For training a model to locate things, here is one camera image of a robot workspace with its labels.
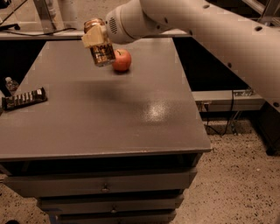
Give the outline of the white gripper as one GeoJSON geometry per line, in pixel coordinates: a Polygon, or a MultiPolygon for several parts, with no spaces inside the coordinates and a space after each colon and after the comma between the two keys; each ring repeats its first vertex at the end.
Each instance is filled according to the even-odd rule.
{"type": "Polygon", "coordinates": [[[139,1],[129,1],[110,11],[104,25],[94,25],[81,38],[85,48],[104,44],[109,36],[113,43],[132,43],[144,36],[144,12],[139,1]]]}

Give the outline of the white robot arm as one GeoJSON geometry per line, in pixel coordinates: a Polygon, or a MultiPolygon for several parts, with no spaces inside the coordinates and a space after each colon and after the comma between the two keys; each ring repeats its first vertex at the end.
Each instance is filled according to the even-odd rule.
{"type": "Polygon", "coordinates": [[[104,25],[89,29],[86,48],[178,29],[189,33],[216,59],[280,111],[280,31],[223,10],[207,0],[130,0],[112,10],[104,25]]]}

